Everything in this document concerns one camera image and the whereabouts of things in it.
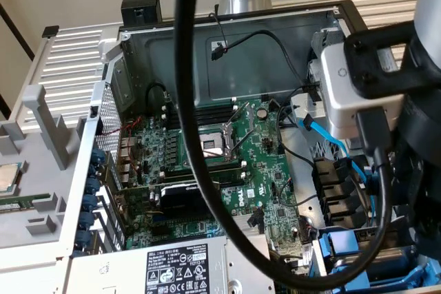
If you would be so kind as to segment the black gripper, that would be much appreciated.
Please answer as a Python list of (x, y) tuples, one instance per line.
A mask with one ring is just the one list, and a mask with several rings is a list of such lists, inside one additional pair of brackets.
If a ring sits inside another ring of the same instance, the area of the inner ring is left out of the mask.
[(393, 161), (395, 204), (405, 204), (419, 252), (440, 259), (440, 88), (405, 96)]

